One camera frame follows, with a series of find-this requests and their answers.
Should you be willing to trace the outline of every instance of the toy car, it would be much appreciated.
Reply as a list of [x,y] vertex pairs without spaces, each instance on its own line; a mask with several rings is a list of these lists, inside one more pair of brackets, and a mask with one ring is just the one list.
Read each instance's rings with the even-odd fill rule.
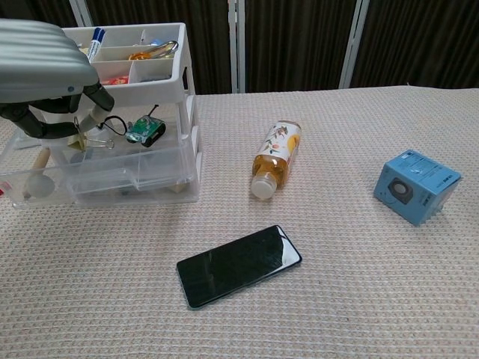
[[150,147],[165,131],[166,124],[164,121],[145,115],[137,120],[134,125],[129,126],[125,137],[132,144],[140,142],[143,146]]

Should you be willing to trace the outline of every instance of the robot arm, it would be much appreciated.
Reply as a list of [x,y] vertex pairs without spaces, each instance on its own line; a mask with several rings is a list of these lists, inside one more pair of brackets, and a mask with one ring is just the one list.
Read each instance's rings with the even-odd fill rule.
[[[97,71],[74,41],[55,25],[28,20],[0,19],[0,116],[35,138],[76,135],[74,123],[40,122],[33,106],[57,114],[78,110],[81,95],[89,97],[92,113],[108,114],[115,104],[100,84]],[[88,116],[80,129],[99,122]]]

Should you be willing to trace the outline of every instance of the blue marker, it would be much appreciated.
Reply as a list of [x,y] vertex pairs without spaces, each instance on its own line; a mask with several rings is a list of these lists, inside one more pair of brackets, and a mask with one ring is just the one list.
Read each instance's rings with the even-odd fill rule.
[[102,46],[103,37],[105,36],[105,30],[102,28],[95,28],[95,32],[93,33],[93,38],[91,39],[90,48],[88,49],[88,60],[91,62],[95,55],[100,50],[100,46]]

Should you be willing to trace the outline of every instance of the black cable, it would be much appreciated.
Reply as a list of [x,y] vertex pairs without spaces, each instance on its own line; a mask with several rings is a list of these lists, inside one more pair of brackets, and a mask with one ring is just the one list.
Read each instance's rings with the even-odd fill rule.
[[[113,127],[111,127],[110,125],[108,125],[106,123],[106,121],[108,120],[119,120],[121,122],[121,124],[123,125],[123,128],[125,129],[125,132],[124,133],[119,133],[116,129],[114,129]],[[120,135],[120,136],[125,136],[126,132],[128,131],[128,127],[126,126],[126,123],[125,121],[123,120],[123,118],[121,118],[120,116],[116,116],[116,115],[112,115],[112,116],[108,116],[100,125],[98,125],[97,127],[99,129],[102,129],[103,126],[107,126],[110,130],[112,130],[114,133],[116,133],[117,135]]]
[[155,105],[152,110],[150,111],[150,113],[148,114],[148,116],[151,116],[151,114],[159,107],[159,105]]

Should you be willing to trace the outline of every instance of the dark curtain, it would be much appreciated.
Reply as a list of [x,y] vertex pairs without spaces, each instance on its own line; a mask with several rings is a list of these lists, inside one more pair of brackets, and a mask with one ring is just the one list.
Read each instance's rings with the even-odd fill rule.
[[479,87],[478,0],[370,0],[351,87]]
[[62,28],[77,26],[68,0],[0,0],[0,17],[49,22]]
[[196,92],[230,93],[227,0],[88,0],[95,25],[186,23]]
[[247,0],[248,92],[338,88],[356,0]]

